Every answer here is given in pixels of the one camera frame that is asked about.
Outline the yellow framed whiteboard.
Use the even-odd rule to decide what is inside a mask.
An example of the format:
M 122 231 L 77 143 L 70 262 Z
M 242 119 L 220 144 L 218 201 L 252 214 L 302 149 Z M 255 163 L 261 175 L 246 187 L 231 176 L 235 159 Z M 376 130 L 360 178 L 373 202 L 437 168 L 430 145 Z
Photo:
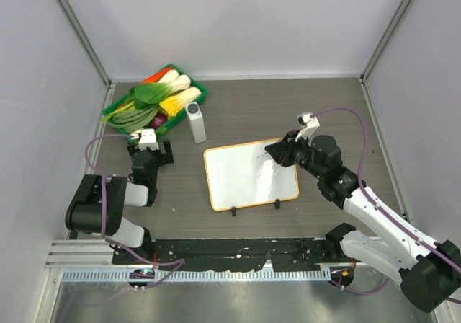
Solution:
M 268 154 L 258 158 L 266 145 L 275 142 L 278 140 L 272 138 L 204 151 L 210 205 L 214 211 L 249 208 L 299 196 L 295 167 L 281 167 Z

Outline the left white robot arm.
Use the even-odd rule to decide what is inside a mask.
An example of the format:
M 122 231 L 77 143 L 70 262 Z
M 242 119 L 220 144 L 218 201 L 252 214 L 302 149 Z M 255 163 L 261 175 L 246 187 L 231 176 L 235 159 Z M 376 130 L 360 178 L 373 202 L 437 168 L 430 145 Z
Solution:
M 101 175 L 84 175 L 66 211 L 66 228 L 103 236 L 112 245 L 117 264 L 153 262 L 155 244 L 150 231 L 124 218 L 123 210 L 127 205 L 153 205 L 158 194 L 158 169 L 174 162 L 170 141 L 164 141 L 163 145 L 162 151 L 140 150 L 128 144 L 132 159 L 132 172 L 128 177 L 109 180 Z

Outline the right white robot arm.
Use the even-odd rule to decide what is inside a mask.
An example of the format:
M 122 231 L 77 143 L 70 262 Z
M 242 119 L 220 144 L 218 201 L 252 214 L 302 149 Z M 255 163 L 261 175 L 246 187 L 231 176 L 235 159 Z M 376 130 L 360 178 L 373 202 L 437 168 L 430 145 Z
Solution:
M 460 249 L 450 240 L 438 242 L 389 208 L 353 171 L 331 136 L 312 141 L 290 131 L 266 146 L 282 167 L 298 165 L 318 181 L 322 196 L 359 219 L 377 236 L 372 240 L 342 223 L 326 235 L 326 255 L 340 262 L 360 260 L 400 286 L 420 311 L 430 313 L 460 289 Z

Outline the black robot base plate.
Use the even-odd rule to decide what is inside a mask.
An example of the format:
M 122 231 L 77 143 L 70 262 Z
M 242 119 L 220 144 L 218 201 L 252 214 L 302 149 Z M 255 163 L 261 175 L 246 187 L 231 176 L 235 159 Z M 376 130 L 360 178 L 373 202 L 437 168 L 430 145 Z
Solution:
M 181 271 L 247 273 L 271 262 L 274 271 L 318 270 L 321 264 L 356 260 L 334 249 L 324 239 L 157 239 L 134 252 L 170 271 L 183 259 Z

